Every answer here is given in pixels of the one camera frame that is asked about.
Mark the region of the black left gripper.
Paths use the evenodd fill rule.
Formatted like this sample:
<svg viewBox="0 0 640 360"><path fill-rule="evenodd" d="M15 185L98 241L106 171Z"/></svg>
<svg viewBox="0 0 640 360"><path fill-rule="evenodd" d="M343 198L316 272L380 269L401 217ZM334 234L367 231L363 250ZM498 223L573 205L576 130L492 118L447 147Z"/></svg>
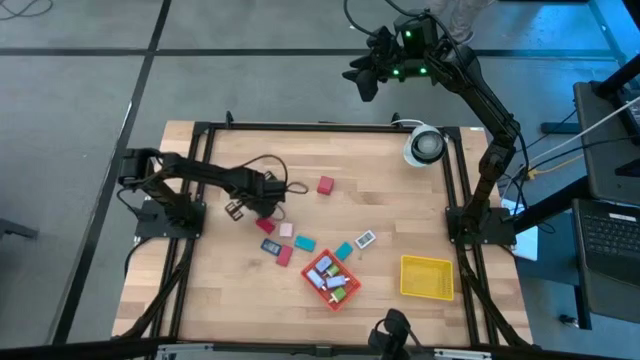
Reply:
<svg viewBox="0 0 640 360"><path fill-rule="evenodd" d="M286 192L287 183L284 180L279 180L269 171L266 173L254 171L242 199L254 202L252 210L260 218L269 218L275 212L276 204L286 200ZM234 200L225 206L225 211L233 221L238 221L244 216L243 207L242 200Z"/></svg>

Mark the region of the dark grey desk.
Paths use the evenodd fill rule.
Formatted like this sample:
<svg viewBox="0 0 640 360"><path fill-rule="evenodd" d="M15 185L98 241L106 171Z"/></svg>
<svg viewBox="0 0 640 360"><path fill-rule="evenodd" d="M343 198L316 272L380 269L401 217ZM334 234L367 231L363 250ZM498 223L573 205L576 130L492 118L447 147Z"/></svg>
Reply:
<svg viewBox="0 0 640 360"><path fill-rule="evenodd" d="M640 112L640 94L621 100L601 98L592 84L574 85L581 142L590 193L594 201L640 208L640 133L629 133L623 118ZM577 225L577 255L581 284L590 312L640 323L640 287L589 271L583 264Z"/></svg>

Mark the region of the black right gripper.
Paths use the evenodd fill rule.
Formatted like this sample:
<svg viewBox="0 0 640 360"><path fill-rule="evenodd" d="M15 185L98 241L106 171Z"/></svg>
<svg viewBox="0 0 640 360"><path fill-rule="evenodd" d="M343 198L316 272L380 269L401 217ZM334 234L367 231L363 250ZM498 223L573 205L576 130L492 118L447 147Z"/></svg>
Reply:
<svg viewBox="0 0 640 360"><path fill-rule="evenodd" d="M378 92L378 79L387 80L393 70L395 38L386 26L373 31L368 38L370 55L364 55L349 63L350 70L342 73L346 80L356 80L360 98L371 102Z"/></svg>

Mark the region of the black overhead crossbar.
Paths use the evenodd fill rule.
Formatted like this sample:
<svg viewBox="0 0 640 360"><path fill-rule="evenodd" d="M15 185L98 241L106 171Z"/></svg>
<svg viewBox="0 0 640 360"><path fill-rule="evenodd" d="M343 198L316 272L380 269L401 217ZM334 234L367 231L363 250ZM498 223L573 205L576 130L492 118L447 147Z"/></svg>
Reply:
<svg viewBox="0 0 640 360"><path fill-rule="evenodd" d="M128 360L162 353L194 349L204 352L283 353L332 357L339 355L379 355L381 352L360 345L287 345L238 342L180 341L174 337L117 338L108 341L42 345L0 349L0 360ZM624 360L623 358L499 345L410 346L418 355L480 360Z"/></svg>

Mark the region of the black diagonal frame strut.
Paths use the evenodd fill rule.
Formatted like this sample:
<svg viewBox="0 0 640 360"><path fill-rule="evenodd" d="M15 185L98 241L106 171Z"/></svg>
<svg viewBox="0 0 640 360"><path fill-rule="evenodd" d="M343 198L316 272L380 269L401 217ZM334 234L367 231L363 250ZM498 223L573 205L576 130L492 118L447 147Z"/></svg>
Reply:
<svg viewBox="0 0 640 360"><path fill-rule="evenodd" d="M574 199L592 199L587 176L574 181L520 213L513 223L514 232L521 233L571 207Z"/></svg>
<svg viewBox="0 0 640 360"><path fill-rule="evenodd" d="M592 91L601 98L609 98L621 90L625 84L630 83L640 74L640 54L629 60L604 82L594 82Z"/></svg>

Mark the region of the person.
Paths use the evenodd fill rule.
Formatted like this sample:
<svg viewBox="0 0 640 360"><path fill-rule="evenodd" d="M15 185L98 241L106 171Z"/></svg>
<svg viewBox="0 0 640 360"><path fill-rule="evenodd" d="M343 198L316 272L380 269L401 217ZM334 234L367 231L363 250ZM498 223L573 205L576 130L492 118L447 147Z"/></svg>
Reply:
<svg viewBox="0 0 640 360"><path fill-rule="evenodd" d="M426 0L426 7L440 17L449 5L453 6L449 32L458 44L468 44L474 36L472 26L482 10L496 0Z"/></svg>

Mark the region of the black table frame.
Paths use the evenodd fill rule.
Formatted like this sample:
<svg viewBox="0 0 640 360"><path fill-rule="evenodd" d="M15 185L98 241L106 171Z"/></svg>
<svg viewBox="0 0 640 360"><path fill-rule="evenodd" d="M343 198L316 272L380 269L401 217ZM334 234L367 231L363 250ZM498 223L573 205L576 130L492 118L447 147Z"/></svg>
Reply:
<svg viewBox="0 0 640 360"><path fill-rule="evenodd" d="M265 233L254 216L230 219L224 210L227 196L203 188L206 223L194 245L186 288L169 298L161 333L222 351L360 354L368 352L371 328L396 308L426 344L462 347L486 341L483 311L475 308L475 322L469 323L461 290L445 301L406 296L400 288L403 256L456 258L444 211L463 202L476 184L487 139L480 128L452 127L448 133L449 158L413 168L402 157L408 135L402 128L169 122L161 143L165 151L194 152L222 166L250 161L311 189L321 176L332 177L330 195L291 194L284 206L294 231L312 238L317 253L333 251L365 231L375 240L347 258L361 286L334 311L302 275L313 253L295 250L289 264L280 266L261 249Z"/></svg>

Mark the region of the open dark laptop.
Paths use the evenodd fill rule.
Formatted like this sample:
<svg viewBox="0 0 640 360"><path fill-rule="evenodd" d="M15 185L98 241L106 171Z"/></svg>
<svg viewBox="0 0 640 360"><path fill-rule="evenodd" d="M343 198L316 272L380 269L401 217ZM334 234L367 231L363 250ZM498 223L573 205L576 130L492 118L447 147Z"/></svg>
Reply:
<svg viewBox="0 0 640 360"><path fill-rule="evenodd" d="M584 199L572 208L584 266L640 287L640 208Z"/></svg>

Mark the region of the yellow plastic basket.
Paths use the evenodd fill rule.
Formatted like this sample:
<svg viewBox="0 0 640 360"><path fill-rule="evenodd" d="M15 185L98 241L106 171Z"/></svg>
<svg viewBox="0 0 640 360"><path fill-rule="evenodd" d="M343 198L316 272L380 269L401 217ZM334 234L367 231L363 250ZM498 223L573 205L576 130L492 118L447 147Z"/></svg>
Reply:
<svg viewBox="0 0 640 360"><path fill-rule="evenodd" d="M454 275L451 261L403 255L400 293L435 300L454 300Z"/></svg>

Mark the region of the orange plastic basket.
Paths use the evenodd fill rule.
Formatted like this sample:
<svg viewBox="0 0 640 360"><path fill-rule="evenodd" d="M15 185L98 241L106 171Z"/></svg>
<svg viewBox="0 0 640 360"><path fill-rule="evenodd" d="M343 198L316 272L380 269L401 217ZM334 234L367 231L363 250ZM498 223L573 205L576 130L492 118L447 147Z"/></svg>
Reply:
<svg viewBox="0 0 640 360"><path fill-rule="evenodd" d="M333 264L337 265L340 268L340 272L338 275L344 275L350 278L350 281L345 285L342 286L345 290L346 290L346 297L340 302L340 303L330 303L329 302L329 296L330 293L335 289L329 289L326 287L326 290L320 290L317 289L306 277L306 273L310 270L310 269L314 269L319 275L322 276L322 278L325 280L325 285L326 285L326 279L328 277L325 276L325 272L324 273L319 273L315 268L314 265L316 264L316 262L322 258L323 256L328 255L332 258L333 260ZM359 290L361 289L361 282L357 279L357 277L344 265L344 263L340 260L338 260L334 254L329 250L329 249L325 249L323 250L321 253L319 253L311 262L309 262L301 271L300 271L300 275L301 277L304 279L305 283L308 285L308 287L317 295L317 297L319 299L322 300L322 302L333 312L339 312L342 310L342 308L359 292Z"/></svg>

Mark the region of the white sheet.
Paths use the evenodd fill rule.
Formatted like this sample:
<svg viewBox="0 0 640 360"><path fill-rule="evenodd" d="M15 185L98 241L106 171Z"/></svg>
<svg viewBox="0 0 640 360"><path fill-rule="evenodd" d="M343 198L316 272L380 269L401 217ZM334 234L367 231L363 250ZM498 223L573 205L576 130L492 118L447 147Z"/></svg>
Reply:
<svg viewBox="0 0 640 360"><path fill-rule="evenodd" d="M524 211L522 204L516 205L515 201L509 199L503 199L501 206L508 209L511 215ZM537 226L522 231L516 235L516 244L509 245L507 249L516 257L536 261L538 259L538 235L539 230Z"/></svg>

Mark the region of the dark furniture foot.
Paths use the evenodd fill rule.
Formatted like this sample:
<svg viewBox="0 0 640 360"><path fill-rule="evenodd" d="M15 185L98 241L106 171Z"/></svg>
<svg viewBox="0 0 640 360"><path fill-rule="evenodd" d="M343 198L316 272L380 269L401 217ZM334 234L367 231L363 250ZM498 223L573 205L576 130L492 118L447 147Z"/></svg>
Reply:
<svg viewBox="0 0 640 360"><path fill-rule="evenodd" d="M0 218L0 240L2 240L5 235L17 235L26 239L35 239L38 236L38 231Z"/></svg>

